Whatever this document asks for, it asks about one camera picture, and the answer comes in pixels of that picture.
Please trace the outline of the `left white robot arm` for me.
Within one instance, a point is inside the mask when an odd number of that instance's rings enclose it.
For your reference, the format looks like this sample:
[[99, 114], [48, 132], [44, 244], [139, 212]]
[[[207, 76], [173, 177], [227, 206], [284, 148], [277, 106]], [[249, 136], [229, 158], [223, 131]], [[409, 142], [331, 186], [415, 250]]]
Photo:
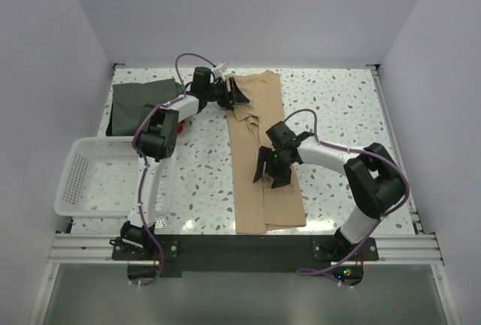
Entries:
[[197, 67], [190, 87], [175, 99], [158, 105], [145, 105], [145, 117], [132, 139], [132, 148], [139, 156], [138, 191], [127, 221], [119, 237], [112, 239], [114, 260], [163, 260], [163, 253], [154, 231], [156, 206], [161, 183], [170, 179], [165, 170], [173, 170], [178, 127], [188, 117], [200, 113], [208, 103], [233, 110], [250, 101], [234, 78], [225, 78], [225, 69]]

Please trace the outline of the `beige t-shirt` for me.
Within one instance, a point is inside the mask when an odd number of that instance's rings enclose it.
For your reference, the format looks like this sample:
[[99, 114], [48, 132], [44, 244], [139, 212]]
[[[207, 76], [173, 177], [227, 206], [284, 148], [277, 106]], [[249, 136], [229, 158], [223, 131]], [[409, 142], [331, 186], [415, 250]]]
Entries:
[[285, 118], [280, 76], [270, 70], [234, 81], [249, 99], [226, 112], [234, 186], [235, 232], [265, 234], [306, 226], [304, 203], [295, 173], [290, 183], [272, 188], [265, 173], [271, 154], [266, 131]]

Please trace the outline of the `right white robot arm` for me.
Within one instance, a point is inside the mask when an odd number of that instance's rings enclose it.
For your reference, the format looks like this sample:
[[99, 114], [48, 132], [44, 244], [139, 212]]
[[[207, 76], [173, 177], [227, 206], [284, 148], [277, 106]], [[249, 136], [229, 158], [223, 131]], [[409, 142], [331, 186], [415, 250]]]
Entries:
[[380, 221], [409, 197], [407, 179], [379, 143], [349, 148], [320, 141], [312, 132], [297, 135], [283, 121], [266, 135], [271, 147], [259, 148], [255, 182], [267, 175], [273, 189], [286, 187], [295, 163], [320, 166], [346, 177], [355, 207], [333, 239], [322, 246], [331, 261], [352, 259]]

